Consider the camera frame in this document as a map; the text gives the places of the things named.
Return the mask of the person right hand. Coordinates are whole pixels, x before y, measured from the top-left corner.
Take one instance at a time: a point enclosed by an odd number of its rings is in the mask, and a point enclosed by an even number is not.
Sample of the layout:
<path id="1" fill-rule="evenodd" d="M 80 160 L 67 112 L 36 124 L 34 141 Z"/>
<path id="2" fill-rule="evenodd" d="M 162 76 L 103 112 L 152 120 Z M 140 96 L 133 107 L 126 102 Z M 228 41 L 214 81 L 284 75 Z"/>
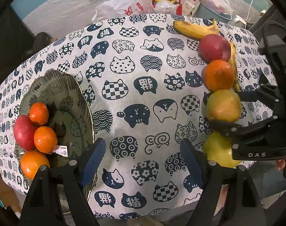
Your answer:
<path id="1" fill-rule="evenodd" d="M 284 169 L 285 165 L 286 165 L 285 159 L 276 160 L 276 166 L 277 166 L 277 170 L 278 170 L 278 171 Z"/>

